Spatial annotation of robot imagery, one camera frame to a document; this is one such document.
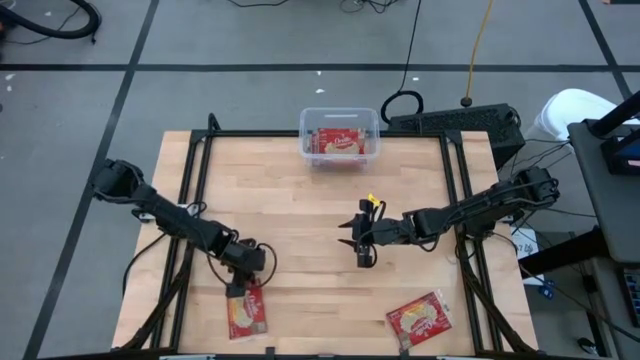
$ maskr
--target concrete floor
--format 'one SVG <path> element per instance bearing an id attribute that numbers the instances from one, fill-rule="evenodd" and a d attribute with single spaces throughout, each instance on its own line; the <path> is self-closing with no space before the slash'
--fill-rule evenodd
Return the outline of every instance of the concrete floor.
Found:
<path id="1" fill-rule="evenodd" d="M 83 198 L 96 154 L 127 159 L 152 174 L 162 133 L 202 128 L 209 112 L 225 129 L 291 129 L 310 106 L 379 109 L 402 73 L 371 65 L 404 62 L 416 5 L 400 1 L 377 15 L 370 8 L 344 14 L 339 0 L 251 9 L 220 0 L 93 2 L 104 17 L 96 45 L 51 39 L 1 48 L 2 359 L 111 345 L 122 272 L 139 226 L 128 211 Z M 596 22 L 587 21 L 581 5 Z M 423 1 L 412 64 L 438 66 L 411 71 L 406 88 L 423 94 L 425 111 L 459 106 L 467 75 L 456 65 L 469 61 L 485 6 Z M 74 8 L 66 0 L 17 0 L 15 11 L 57 27 Z M 509 103 L 525 131 L 546 100 L 565 88 L 621 101 L 640 89 L 640 37 L 632 36 L 639 16 L 640 5 L 600 0 L 496 0 L 477 63 L 505 66 L 478 70 L 474 104 Z M 68 27 L 85 20 L 80 13 Z M 604 39 L 597 40 L 594 26 Z M 9 38 L 38 35 L 18 28 Z M 603 55 L 608 49 L 612 56 Z M 151 71 L 150 64 L 167 66 Z M 390 110 L 407 114 L 414 106 L 399 101 Z M 557 207 L 588 212 L 571 161 L 553 169 L 574 180 L 562 186 L 577 188 Z M 580 232 L 593 221 L 548 213 L 531 223 L 540 231 Z M 64 259 L 70 259 L 66 277 L 52 277 L 56 266 L 64 275 Z M 580 355 L 574 339 L 590 336 L 588 328 L 555 325 L 567 317 L 586 324 L 584 312 L 558 299 L 541 302 L 535 291 L 529 297 L 541 347 Z"/>

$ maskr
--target red snack package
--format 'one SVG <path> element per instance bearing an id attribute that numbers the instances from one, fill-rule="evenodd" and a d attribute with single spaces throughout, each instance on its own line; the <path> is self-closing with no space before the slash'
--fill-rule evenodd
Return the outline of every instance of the red snack package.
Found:
<path id="1" fill-rule="evenodd" d="M 400 351 L 453 327 L 449 307 L 443 301 L 440 291 L 430 292 L 387 313 L 387 321 L 398 337 Z"/>
<path id="2" fill-rule="evenodd" d="M 364 154 L 363 129 L 318 129 L 319 154 Z"/>
<path id="3" fill-rule="evenodd" d="M 227 299 L 230 340 L 267 332 L 262 288 L 257 284 L 249 287 L 244 297 Z"/>

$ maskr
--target table leg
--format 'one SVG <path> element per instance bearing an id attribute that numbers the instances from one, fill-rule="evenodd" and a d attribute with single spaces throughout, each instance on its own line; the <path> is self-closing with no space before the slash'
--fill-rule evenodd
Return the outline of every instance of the table leg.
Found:
<path id="1" fill-rule="evenodd" d="M 522 258 L 518 263 L 533 275 L 539 275 L 596 256 L 609 256 L 607 244 L 599 227 L 562 244 Z M 530 277 L 524 271 L 520 273 L 523 279 Z"/>

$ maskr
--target black metal frame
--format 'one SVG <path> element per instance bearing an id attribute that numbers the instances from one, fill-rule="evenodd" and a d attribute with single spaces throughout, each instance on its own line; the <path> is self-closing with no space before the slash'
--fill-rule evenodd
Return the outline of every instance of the black metal frame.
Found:
<path id="1" fill-rule="evenodd" d="M 192 130 L 189 139 L 189 148 L 187 150 L 186 163 L 184 167 L 182 183 L 180 187 L 180 193 L 178 201 L 180 203 L 186 203 L 189 195 L 189 186 L 191 183 L 191 177 L 193 174 L 193 167 L 195 161 L 195 155 L 198 145 L 203 142 L 204 149 L 202 152 L 202 159 L 200 163 L 200 169 L 198 173 L 198 180 L 196 185 L 196 192 L 194 201 L 202 201 L 204 198 L 204 187 L 206 184 L 206 178 L 209 168 L 209 159 L 211 156 L 211 149 L 213 139 L 216 137 L 297 137 L 297 130 L 221 130 L 218 122 L 213 114 L 209 115 L 209 126 L 206 130 Z M 449 152 L 449 143 L 454 145 L 456 151 L 456 157 L 459 165 L 460 178 L 462 182 L 462 188 L 464 197 L 473 195 L 471 188 L 471 180 L 469 177 L 469 171 L 467 168 L 466 157 L 464 154 L 462 135 L 460 131 L 430 131 L 430 132 L 381 132 L 381 137 L 384 138 L 436 138 L 439 140 L 440 149 L 442 153 L 442 163 L 445 173 L 445 180 L 447 183 L 447 191 L 449 201 L 451 203 L 457 202 L 456 184 L 454 181 L 453 168 L 451 166 L 451 157 Z M 468 257 L 466 249 L 466 241 L 468 240 L 463 232 L 463 229 L 459 226 L 455 227 L 456 241 L 459 246 L 460 258 L 464 259 Z M 180 267 L 178 275 L 174 277 L 176 258 L 178 255 L 178 245 L 180 240 L 176 238 L 171 239 L 169 250 L 167 252 L 167 260 L 165 264 L 162 285 L 160 290 L 159 305 L 152 312 L 151 316 L 146 323 L 155 323 L 153 333 L 151 335 L 151 341 L 148 349 L 140 349 L 145 339 L 137 339 L 134 337 L 127 345 L 120 349 L 114 349 L 110 353 L 102 354 L 87 354 L 60 357 L 55 359 L 76 360 L 76 359 L 157 359 L 159 356 L 178 355 L 178 348 L 180 344 L 180 335 L 182 330 L 182 322 L 184 319 L 184 311 L 186 306 L 186 297 L 189 287 L 189 277 L 191 275 L 191 265 L 193 261 L 194 247 L 187 244 L 184 251 L 183 263 Z M 481 240 L 473 241 L 475 257 L 477 259 L 478 274 L 480 282 L 488 298 L 493 301 L 493 295 L 491 291 L 491 283 L 489 279 L 489 272 L 487 268 L 487 262 L 484 254 L 484 248 Z M 464 261 L 460 261 L 461 270 Z M 482 330 L 480 328 L 480 322 L 478 318 L 478 309 L 476 305 L 476 295 L 472 291 L 471 287 L 465 282 L 465 298 L 467 303 L 467 311 L 469 315 L 469 326 L 471 331 L 471 337 L 473 342 L 474 353 L 476 357 L 490 358 L 490 359 L 505 359 L 505 360 L 526 360 L 526 359 L 546 359 L 546 360 L 579 360 L 580 358 L 570 358 L 562 356 L 549 356 L 544 354 L 531 354 L 531 353 L 514 353 L 503 352 L 501 334 L 498 327 L 495 324 L 495 320 L 491 316 L 487 316 L 489 331 L 491 335 L 491 342 L 493 350 L 486 350 L 483 346 Z M 172 301 L 174 295 L 177 294 L 177 301 L 175 306 L 174 321 L 171 329 L 170 343 L 168 347 L 160 347 L 160 339 L 164 330 L 164 312 Z M 276 355 L 275 348 L 268 347 L 265 349 L 264 354 L 216 354 L 216 359 L 309 359 L 315 355 Z M 318 358 L 326 357 L 325 355 L 317 355 Z M 396 356 L 369 356 L 369 355 L 333 355 L 332 359 L 352 359 L 352 360 L 364 360 L 364 359 L 428 359 L 435 360 L 441 358 L 440 356 L 410 356 L 404 352 Z"/>

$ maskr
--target wooden tabletop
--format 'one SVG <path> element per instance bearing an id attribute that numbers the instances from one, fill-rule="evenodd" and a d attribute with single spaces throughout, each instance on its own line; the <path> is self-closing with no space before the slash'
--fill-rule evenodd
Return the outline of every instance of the wooden tabletop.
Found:
<path id="1" fill-rule="evenodd" d="M 162 142 L 153 186 L 172 201 L 178 198 L 188 139 L 189 132 L 167 132 Z M 469 132 L 463 139 L 473 191 L 485 190 L 497 181 L 487 135 Z M 457 175 L 453 147 L 451 157 Z M 199 154 L 196 159 L 191 196 Z M 462 194 L 459 177 L 457 188 Z M 428 254 L 412 246 L 378 247 L 373 269 L 357 268 L 355 254 L 336 241 L 349 238 L 351 230 L 337 225 L 350 220 L 358 212 L 358 200 L 369 193 L 387 202 L 385 217 L 449 205 L 438 140 L 383 138 L 380 157 L 368 171 L 354 175 L 311 172 L 298 154 L 296 138 L 214 139 L 204 196 L 208 209 L 202 217 L 276 249 L 278 269 L 264 288 L 269 332 L 249 341 L 229 341 L 224 287 L 196 252 L 179 351 L 263 354 L 265 347 L 274 346 L 278 354 L 398 354 L 385 314 L 440 289 L 454 326 L 410 354 L 473 354 L 453 231 Z M 510 236 L 504 225 L 496 232 Z M 136 252 L 158 234 L 155 224 L 142 225 Z M 134 265 L 114 346 L 130 339 L 157 303 L 168 243 L 158 244 Z M 513 247 L 498 237 L 484 244 L 496 305 L 521 337 L 537 347 Z M 269 262 L 263 277 L 270 270 Z M 478 309 L 484 347 L 491 349 L 479 302 Z M 172 319 L 170 309 L 163 344 L 168 344 Z"/>

